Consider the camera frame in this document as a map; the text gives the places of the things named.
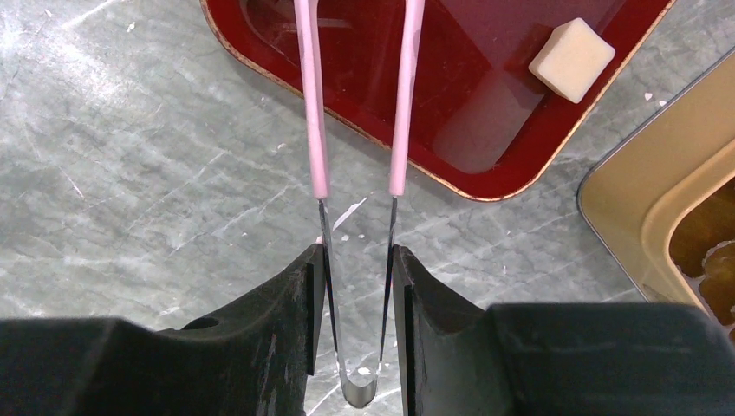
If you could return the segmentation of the red rectangular tray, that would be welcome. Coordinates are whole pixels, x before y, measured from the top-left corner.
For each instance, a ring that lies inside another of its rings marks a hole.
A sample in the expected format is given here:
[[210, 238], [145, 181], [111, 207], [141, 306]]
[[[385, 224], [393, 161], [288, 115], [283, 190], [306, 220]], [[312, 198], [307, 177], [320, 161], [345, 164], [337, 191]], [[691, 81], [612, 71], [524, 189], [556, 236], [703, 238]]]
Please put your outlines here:
[[[537, 181], [662, 17], [668, 1], [204, 1], [239, 62], [305, 100], [312, 189], [329, 194], [327, 115], [392, 149], [388, 191], [414, 165], [495, 202]], [[612, 58], [572, 102], [530, 71], [564, 24]]]

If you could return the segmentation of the square white chocolate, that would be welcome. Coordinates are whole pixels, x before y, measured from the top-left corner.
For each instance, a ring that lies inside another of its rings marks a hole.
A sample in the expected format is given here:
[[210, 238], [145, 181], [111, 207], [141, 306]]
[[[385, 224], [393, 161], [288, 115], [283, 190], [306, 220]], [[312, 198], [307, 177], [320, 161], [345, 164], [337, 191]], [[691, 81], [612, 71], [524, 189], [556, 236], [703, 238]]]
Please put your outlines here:
[[555, 94], [578, 104], [615, 57], [615, 48], [580, 17], [550, 34], [529, 71]]

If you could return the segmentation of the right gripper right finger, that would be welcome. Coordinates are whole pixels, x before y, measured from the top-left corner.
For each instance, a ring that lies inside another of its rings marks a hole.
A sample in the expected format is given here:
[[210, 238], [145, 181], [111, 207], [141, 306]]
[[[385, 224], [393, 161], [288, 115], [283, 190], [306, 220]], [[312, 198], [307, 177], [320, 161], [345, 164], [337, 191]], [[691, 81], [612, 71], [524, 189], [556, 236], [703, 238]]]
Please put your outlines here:
[[680, 303], [481, 309], [394, 248], [406, 415], [731, 415], [734, 347]]

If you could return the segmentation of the gold chocolate box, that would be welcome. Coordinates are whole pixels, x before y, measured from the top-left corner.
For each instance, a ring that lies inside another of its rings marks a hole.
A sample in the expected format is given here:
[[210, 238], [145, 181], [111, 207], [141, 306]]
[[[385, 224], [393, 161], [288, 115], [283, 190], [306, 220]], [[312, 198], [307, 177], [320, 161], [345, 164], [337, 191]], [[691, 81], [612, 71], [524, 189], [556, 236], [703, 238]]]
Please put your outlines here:
[[650, 302], [691, 304], [734, 334], [734, 54], [583, 179], [581, 214]]

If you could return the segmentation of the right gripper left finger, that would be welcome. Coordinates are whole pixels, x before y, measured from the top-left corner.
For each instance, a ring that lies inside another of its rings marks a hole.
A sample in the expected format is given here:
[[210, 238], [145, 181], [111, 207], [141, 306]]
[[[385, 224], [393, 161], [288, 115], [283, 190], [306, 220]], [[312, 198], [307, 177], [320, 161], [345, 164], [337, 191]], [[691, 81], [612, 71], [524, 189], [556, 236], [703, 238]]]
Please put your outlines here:
[[323, 247], [183, 328], [119, 317], [1, 323], [4, 415], [301, 415], [315, 371]]

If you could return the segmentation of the pink metal tweezers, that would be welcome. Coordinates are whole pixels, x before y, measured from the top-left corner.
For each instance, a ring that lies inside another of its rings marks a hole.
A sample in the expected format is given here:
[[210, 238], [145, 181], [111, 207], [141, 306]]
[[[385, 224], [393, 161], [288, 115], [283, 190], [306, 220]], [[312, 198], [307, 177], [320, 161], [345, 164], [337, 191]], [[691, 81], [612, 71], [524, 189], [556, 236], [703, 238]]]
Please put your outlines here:
[[[409, 133], [425, 14], [422, 1], [295, 2], [312, 192], [325, 249], [335, 368], [345, 401], [362, 409], [379, 390], [392, 290], [394, 235], [407, 187]], [[328, 102], [355, 90], [387, 97], [364, 140]]]

